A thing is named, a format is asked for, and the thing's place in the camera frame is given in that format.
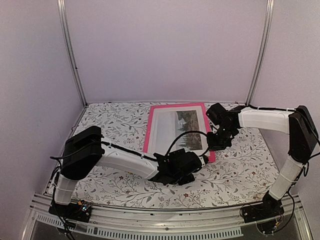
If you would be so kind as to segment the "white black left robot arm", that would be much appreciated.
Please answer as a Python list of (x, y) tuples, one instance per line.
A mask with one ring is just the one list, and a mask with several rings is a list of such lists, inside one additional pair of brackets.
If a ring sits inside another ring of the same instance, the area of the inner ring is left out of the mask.
[(95, 166), (130, 172), (163, 185), (184, 185), (193, 182), (194, 173), (209, 162), (204, 153), (197, 155), (183, 148), (165, 155), (154, 153), (148, 156), (104, 141), (102, 129), (96, 125), (69, 138), (64, 144), (62, 156), (54, 156), (53, 160), (60, 165), (53, 194), (54, 207), (63, 217), (74, 213), (71, 197), (76, 185)]

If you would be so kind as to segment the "pink picture frame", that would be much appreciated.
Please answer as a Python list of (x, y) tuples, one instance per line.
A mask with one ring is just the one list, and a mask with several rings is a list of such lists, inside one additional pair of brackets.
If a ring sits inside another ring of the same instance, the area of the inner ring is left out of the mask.
[(198, 156), (208, 147), (204, 134), (211, 131), (204, 103), (153, 105), (149, 110), (143, 152), (164, 155), (185, 149)]

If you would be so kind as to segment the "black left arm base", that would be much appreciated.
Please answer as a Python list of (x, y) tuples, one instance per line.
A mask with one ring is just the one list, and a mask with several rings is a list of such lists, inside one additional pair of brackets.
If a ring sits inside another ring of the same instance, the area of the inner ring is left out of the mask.
[(92, 215), (92, 206), (89, 202), (80, 200), (76, 203), (62, 205), (51, 201), (48, 212), (63, 220), (75, 220), (88, 223)]

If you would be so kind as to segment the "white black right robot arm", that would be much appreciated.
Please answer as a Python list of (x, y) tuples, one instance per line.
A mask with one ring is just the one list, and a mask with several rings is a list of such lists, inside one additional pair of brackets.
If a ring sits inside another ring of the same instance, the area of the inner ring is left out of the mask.
[(261, 107), (238, 105), (225, 109), (215, 103), (206, 111), (206, 116), (216, 127), (208, 133), (207, 144), (211, 151), (222, 151), (232, 146), (233, 138), (241, 129), (257, 129), (273, 157), (279, 175), (265, 194), (269, 198), (259, 206), (262, 218), (269, 218), (278, 210), (278, 203), (296, 184), (303, 167), (319, 156), (315, 148), (320, 145), (320, 136), (308, 108)]

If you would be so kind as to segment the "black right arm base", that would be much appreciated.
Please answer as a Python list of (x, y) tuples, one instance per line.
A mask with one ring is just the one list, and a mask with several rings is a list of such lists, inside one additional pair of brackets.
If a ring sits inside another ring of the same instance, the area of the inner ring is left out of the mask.
[(273, 198), (269, 191), (263, 196), (262, 203), (246, 204), (239, 210), (245, 223), (262, 221), (256, 227), (264, 235), (273, 234), (277, 230), (284, 213), (282, 201)]

